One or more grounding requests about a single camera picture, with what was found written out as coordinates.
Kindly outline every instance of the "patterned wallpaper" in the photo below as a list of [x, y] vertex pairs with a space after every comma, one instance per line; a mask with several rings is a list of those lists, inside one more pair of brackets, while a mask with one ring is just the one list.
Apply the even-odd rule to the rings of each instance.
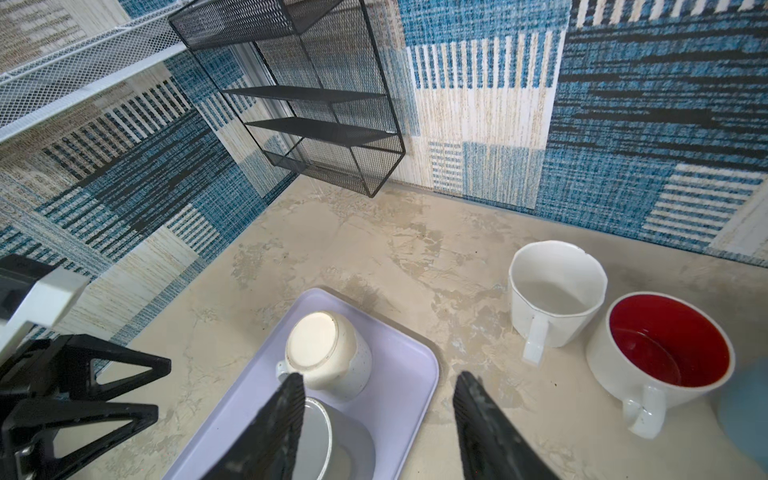
[[[93, 7], [113, 13], [113, 25], [102, 18], [103, 30], [169, 3], [109, 2]], [[11, 39], [26, 50], [4, 50], [3, 65], [84, 36], [53, 35], [57, 25], [85, 31], [73, 15], [49, 15], [70, 4], [0, 3], [0, 15], [16, 15], [16, 35], [40, 38]], [[41, 15], [48, 29], [30, 31]], [[221, 86], [249, 86], [228, 49], [207, 52], [203, 62]], [[269, 117], [255, 99], [238, 98], [234, 107], [247, 118]], [[269, 165], [184, 52], [0, 144], [0, 253], [89, 275], [57, 332], [124, 345], [293, 178]]]
[[393, 178], [768, 266], [768, 2], [369, 3]]

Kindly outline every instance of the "stone-textured surface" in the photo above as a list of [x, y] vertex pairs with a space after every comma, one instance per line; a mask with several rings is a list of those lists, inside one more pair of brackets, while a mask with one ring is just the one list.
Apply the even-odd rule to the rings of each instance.
[[[75, 478], [160, 478], [304, 290], [324, 286], [437, 354], [441, 381], [401, 478], [461, 478], [450, 399], [466, 369], [562, 478], [765, 478], [721, 432], [713, 399], [668, 412], [653, 441], [584, 360], [590, 326], [520, 360], [507, 270], [526, 243], [572, 242], [607, 271], [606, 303], [635, 290], [690, 301], [722, 325], [740, 365], [768, 355], [768, 270], [387, 185], [375, 199], [296, 180], [130, 346], [172, 358], [166, 378], [120, 400], [156, 403], [160, 421]], [[596, 319], [604, 315], [605, 307]], [[101, 381], [124, 375], [111, 366]], [[78, 430], [60, 445], [82, 441]]]

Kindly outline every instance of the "white mesh shelf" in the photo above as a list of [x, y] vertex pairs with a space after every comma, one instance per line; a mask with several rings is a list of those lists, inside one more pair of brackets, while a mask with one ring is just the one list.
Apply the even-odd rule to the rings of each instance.
[[0, 141], [186, 49], [169, 5], [0, 75]]

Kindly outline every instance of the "white mug handle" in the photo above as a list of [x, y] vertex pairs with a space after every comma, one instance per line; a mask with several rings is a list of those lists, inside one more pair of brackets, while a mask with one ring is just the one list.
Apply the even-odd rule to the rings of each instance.
[[288, 365], [285, 360], [280, 360], [277, 365], [275, 365], [275, 376], [277, 377], [278, 382], [285, 382], [290, 373], [291, 371], [288, 370]]
[[630, 432], [644, 439], [654, 439], [661, 432], [667, 414], [667, 397], [654, 386], [643, 386], [643, 399], [624, 399], [624, 421]]
[[541, 363], [541, 354], [544, 353], [544, 341], [547, 339], [549, 331], [549, 319], [546, 313], [536, 312], [531, 320], [531, 329], [528, 331], [528, 338], [525, 339], [525, 348], [523, 349], [523, 361], [533, 366], [539, 366]]

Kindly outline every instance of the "purple tray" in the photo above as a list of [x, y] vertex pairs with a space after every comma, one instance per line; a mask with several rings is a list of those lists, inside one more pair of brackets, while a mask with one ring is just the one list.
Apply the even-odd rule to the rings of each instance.
[[296, 299], [275, 326], [164, 480], [202, 478], [232, 446], [277, 390], [275, 364], [285, 355], [290, 330], [305, 315], [317, 310], [341, 313], [352, 322], [371, 347], [373, 370], [368, 385], [347, 403], [335, 402], [317, 390], [308, 389], [307, 396], [328, 403], [366, 426], [376, 448], [374, 480], [390, 480], [400, 475], [437, 387], [439, 368], [435, 354], [325, 290], [312, 288]]

